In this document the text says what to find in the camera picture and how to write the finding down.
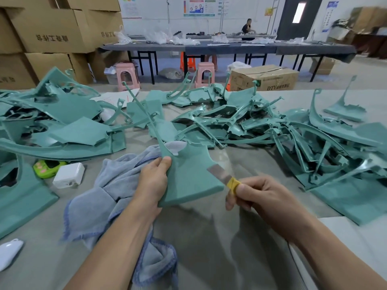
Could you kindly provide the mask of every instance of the metal blade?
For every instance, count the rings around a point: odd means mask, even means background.
[[[212,165],[207,168],[207,171],[214,175],[220,182],[227,186],[228,182],[232,178],[221,166],[218,164]]]

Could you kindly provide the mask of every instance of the forearm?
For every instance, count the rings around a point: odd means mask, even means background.
[[[98,241],[64,290],[127,289],[155,216],[134,199]]]
[[[296,245],[325,289],[387,289],[387,282],[319,221],[311,223]]]

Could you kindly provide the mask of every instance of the yellow sign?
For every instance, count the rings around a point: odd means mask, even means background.
[[[273,15],[273,8],[266,8],[265,16],[272,16],[272,15]]]

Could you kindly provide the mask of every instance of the person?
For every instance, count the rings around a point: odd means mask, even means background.
[[[101,237],[64,290],[127,289],[148,230],[160,213],[170,157],[146,165],[133,200]],[[325,289],[387,289],[387,281],[352,253],[309,213],[286,187],[270,176],[241,180],[226,210],[254,209],[279,235],[297,246]]]
[[[244,34],[249,33],[251,31],[251,18],[247,20],[247,23],[243,26],[242,32]],[[253,37],[243,37],[242,40],[253,40]]]
[[[242,32],[244,33],[244,34],[246,34],[246,33],[249,33],[249,31],[251,31],[251,18],[249,18],[248,20],[247,20],[247,23],[243,26],[243,28],[242,28]]]

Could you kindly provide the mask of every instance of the orange stool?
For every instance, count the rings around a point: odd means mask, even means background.
[[[140,88],[140,82],[138,81],[138,77],[136,75],[136,69],[133,63],[117,63],[116,64],[116,72],[117,72],[117,81],[119,84],[119,92],[126,90],[126,87],[122,85],[122,74],[127,72],[130,74],[132,78],[132,84],[128,85],[128,88],[135,89]]]
[[[215,66],[215,71],[217,71],[217,56],[216,55],[206,55],[204,57],[204,62],[209,62],[210,61],[210,57],[212,56],[212,63],[214,63],[214,66]]]
[[[188,65],[188,69],[193,69],[194,71],[196,71],[196,62],[195,62],[195,58],[188,58],[187,59],[187,65]],[[181,52],[181,55],[180,55],[180,69],[184,71],[184,54],[183,52]]]
[[[200,62],[198,64],[198,70],[196,75],[196,81],[195,81],[195,88],[198,87],[207,87],[208,83],[204,83],[202,80],[202,74],[205,71],[211,72],[211,83],[215,83],[215,66],[214,63],[211,62]]]

